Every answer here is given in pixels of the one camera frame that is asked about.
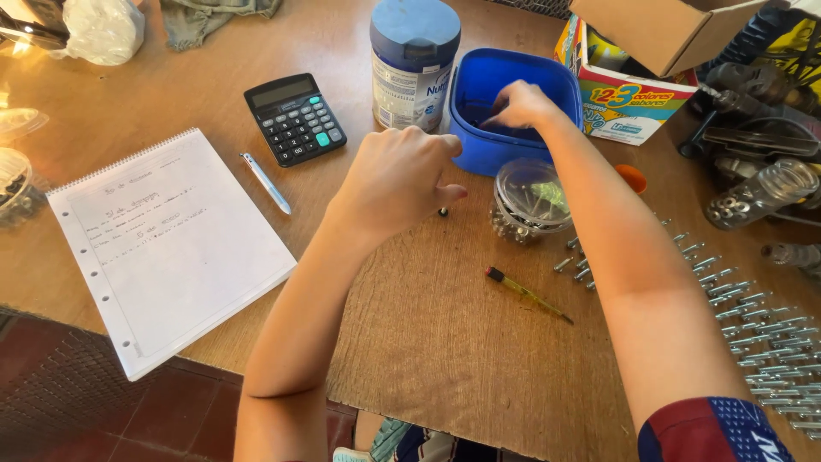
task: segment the teal calculator button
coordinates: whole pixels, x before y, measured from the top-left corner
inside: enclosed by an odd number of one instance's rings
[[[331,140],[328,139],[328,135],[324,133],[319,133],[316,136],[316,142],[318,142],[320,146],[327,146],[331,144]]]

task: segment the formula can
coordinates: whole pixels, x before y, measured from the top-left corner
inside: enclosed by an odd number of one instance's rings
[[[370,17],[374,118],[386,128],[442,121],[459,16],[439,0],[382,0]]]
[[[587,62],[590,65],[619,72],[629,57],[596,29],[587,26]]]

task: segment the yellow screwdriver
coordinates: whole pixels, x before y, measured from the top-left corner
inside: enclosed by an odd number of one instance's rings
[[[563,312],[560,312],[557,308],[549,305],[547,302],[545,302],[541,298],[536,297],[536,295],[534,293],[530,292],[528,289],[525,289],[524,287],[520,286],[519,284],[517,284],[517,283],[511,281],[510,279],[508,279],[507,276],[505,276],[505,274],[502,273],[500,270],[497,270],[496,268],[493,268],[492,266],[488,266],[488,269],[485,270],[484,273],[490,279],[492,279],[496,282],[501,282],[502,284],[506,285],[508,288],[518,292],[519,295],[527,297],[527,298],[533,300],[534,302],[538,303],[539,305],[547,308],[551,312],[561,316],[562,319],[569,322],[571,324],[571,326],[573,326],[573,320],[570,317],[568,317]]]

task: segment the sleeve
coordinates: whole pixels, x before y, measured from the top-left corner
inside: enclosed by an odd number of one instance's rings
[[[656,411],[639,431],[641,462],[795,462],[764,411],[736,398],[692,398]]]

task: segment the plastic bag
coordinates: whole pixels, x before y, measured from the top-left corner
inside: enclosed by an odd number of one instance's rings
[[[52,58],[83,58],[101,66],[131,59],[143,44],[145,16],[129,0],[67,0],[62,19],[71,36]]]

